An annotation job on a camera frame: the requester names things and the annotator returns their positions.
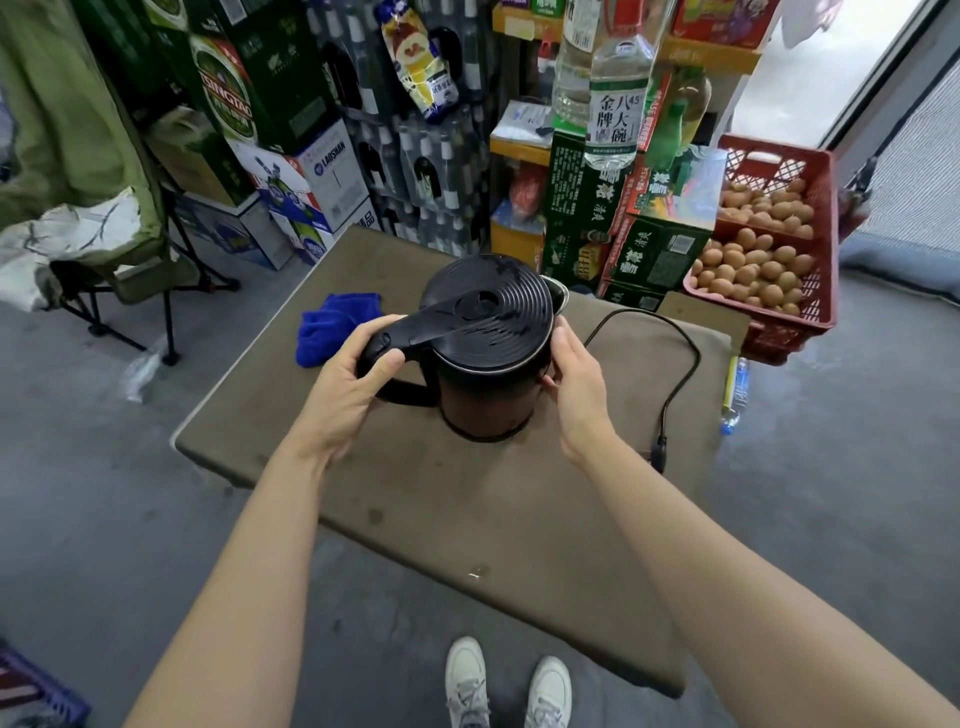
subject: black cable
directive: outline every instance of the black cable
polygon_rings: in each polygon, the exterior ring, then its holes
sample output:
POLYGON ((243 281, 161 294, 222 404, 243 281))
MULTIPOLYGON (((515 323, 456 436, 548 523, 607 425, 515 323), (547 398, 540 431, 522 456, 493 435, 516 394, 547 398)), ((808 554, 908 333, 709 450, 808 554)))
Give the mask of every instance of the black cable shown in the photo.
POLYGON ((687 371, 687 373, 677 382, 677 386, 673 388, 673 391, 667 395, 666 400, 663 402, 663 406, 660 408, 660 427, 657 433, 657 439, 654 441, 653 446, 650 450, 650 464, 654 467, 658 473, 663 475, 663 470, 666 468, 666 411, 670 407, 670 403, 673 399, 680 393, 684 388, 687 382, 690 381, 690 378, 696 373, 697 368, 700 366, 700 360, 703 356, 700 354, 700 350, 697 348, 697 345, 693 343, 693 339, 690 338, 689 334, 686 333, 675 321, 671 321, 666 316, 660 316, 659 313, 654 313, 652 311, 645 311, 642 308, 617 308, 615 311, 611 311, 597 324, 596 328, 590 333, 590 336, 587 337, 587 340, 584 341, 584 348, 590 345, 590 342, 593 341, 593 337, 597 335, 604 324, 606 324, 611 318, 616 316, 618 313, 642 313, 644 316, 650 316, 652 318, 663 321, 665 324, 673 327, 685 340, 687 345, 693 351, 693 366, 687 371))

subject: brown table cover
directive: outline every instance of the brown table cover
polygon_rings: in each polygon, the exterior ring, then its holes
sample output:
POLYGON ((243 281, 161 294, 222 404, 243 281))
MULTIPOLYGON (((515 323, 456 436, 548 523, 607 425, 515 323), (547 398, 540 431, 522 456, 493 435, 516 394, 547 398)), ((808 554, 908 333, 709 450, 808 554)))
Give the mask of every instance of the brown table cover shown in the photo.
MULTIPOLYGON (((300 314, 327 294, 376 291, 385 313, 416 310, 450 257, 354 227, 174 436, 174 446, 252 487, 294 421, 317 371, 294 361, 300 314)), ((581 339, 619 306, 573 294, 581 339)), ((729 337, 684 325, 703 353, 667 418, 666 475, 694 499, 719 442, 729 337)), ((660 406, 692 353, 666 324, 612 318, 590 345, 617 432, 648 453, 660 406)), ((403 376, 420 378, 415 365, 403 376)), ((684 647, 633 553, 587 480, 560 450, 542 396, 514 439, 476 444, 432 409, 376 406, 327 474, 321 521, 491 606, 557 635, 598 664, 669 695, 684 688, 684 647)))

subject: blue microfiber cloth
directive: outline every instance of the blue microfiber cloth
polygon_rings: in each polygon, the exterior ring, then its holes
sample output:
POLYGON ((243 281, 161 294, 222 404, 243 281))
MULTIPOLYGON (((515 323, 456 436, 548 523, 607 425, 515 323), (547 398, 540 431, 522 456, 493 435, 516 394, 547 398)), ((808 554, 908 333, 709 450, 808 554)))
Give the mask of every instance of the blue microfiber cloth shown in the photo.
POLYGON ((297 332, 297 363, 319 367, 340 350, 361 324, 382 316, 378 293, 331 293, 317 311, 304 311, 297 332))

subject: red basket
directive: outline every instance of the red basket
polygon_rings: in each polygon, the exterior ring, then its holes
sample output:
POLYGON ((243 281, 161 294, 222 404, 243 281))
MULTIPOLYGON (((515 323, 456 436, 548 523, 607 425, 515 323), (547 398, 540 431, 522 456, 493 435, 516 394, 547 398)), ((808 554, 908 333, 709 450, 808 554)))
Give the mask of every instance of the red basket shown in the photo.
POLYGON ((817 149, 790 147, 733 134, 723 135, 720 148, 729 150, 728 181, 744 182, 753 189, 771 193, 784 189, 797 178, 803 178, 806 181, 806 202, 814 208, 812 240, 730 220, 718 219, 713 229, 713 238, 718 242, 733 241, 742 228, 751 228, 757 234, 773 235, 774 249, 791 245, 798 253, 813 256, 816 262, 810 274, 804 277, 804 308, 799 316, 708 297, 691 288, 689 277, 684 277, 684 290, 688 296, 734 308, 753 319, 743 342, 744 356, 763 364, 780 366, 786 363, 787 356, 792 352, 801 350, 809 338, 820 336, 836 326, 839 293, 833 156, 830 152, 817 149))

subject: black kettle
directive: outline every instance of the black kettle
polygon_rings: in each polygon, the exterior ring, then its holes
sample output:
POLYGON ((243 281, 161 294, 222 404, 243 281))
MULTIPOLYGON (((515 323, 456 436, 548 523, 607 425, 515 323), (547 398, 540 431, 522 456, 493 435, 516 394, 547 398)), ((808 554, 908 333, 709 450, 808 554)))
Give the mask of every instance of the black kettle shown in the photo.
POLYGON ((475 442, 505 440, 533 416, 554 319, 569 298, 562 283, 508 255, 461 258, 430 279, 419 311, 371 339, 357 374, 400 349, 419 362, 426 385, 393 379, 381 399, 439 407, 455 432, 475 442))

